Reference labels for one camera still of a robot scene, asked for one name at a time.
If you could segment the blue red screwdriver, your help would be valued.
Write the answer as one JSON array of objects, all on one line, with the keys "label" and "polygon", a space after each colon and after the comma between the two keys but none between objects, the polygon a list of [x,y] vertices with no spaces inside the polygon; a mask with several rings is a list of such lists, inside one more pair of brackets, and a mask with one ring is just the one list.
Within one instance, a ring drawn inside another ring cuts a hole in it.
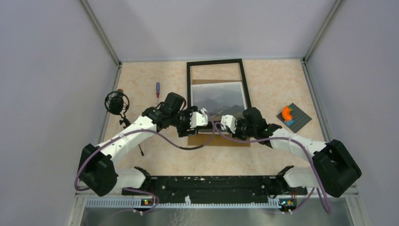
[{"label": "blue red screwdriver", "polygon": [[160,103],[160,82],[156,82],[156,100],[158,105]]}]

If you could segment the mountain landscape photo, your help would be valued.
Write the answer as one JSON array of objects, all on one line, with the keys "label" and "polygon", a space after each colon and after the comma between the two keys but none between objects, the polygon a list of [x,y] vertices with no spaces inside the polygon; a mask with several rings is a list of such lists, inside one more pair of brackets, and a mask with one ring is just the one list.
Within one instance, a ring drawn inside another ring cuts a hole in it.
[{"label": "mountain landscape photo", "polygon": [[240,118],[252,106],[241,81],[193,84],[191,105],[206,109],[213,121],[221,121],[223,115]]}]

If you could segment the black picture frame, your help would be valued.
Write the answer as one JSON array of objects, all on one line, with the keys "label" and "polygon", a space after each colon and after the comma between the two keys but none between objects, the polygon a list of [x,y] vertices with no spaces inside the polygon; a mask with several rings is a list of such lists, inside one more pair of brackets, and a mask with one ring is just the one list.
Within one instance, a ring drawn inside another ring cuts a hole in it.
[{"label": "black picture frame", "polygon": [[244,91],[250,98],[242,59],[193,61],[186,64],[186,69],[189,106],[192,106],[190,94],[193,80],[241,80]]}]

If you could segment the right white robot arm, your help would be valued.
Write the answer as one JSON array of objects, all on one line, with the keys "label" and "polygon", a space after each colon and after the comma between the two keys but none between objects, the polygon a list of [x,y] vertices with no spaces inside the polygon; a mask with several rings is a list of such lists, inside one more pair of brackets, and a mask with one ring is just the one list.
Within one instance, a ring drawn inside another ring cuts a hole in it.
[{"label": "right white robot arm", "polygon": [[246,109],[241,118],[225,115],[221,122],[233,138],[243,141],[254,138],[259,144],[309,161],[309,167],[292,167],[277,179],[276,188],[282,194],[290,193],[295,187],[314,187],[338,198],[362,176],[341,141],[304,138],[278,124],[267,123],[255,107]]}]

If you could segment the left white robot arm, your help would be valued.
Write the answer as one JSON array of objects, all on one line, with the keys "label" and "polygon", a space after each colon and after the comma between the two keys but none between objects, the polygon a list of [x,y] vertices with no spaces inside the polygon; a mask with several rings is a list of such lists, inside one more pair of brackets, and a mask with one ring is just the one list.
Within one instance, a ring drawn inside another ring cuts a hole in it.
[{"label": "left white robot arm", "polygon": [[92,190],[98,196],[108,194],[117,184],[115,165],[144,140],[170,126],[175,127],[179,137],[198,133],[198,127],[208,124],[205,109],[196,106],[182,109],[186,100],[171,92],[165,101],[145,109],[129,126],[112,138],[97,145],[86,145],[80,156],[74,181],[76,191]]}]

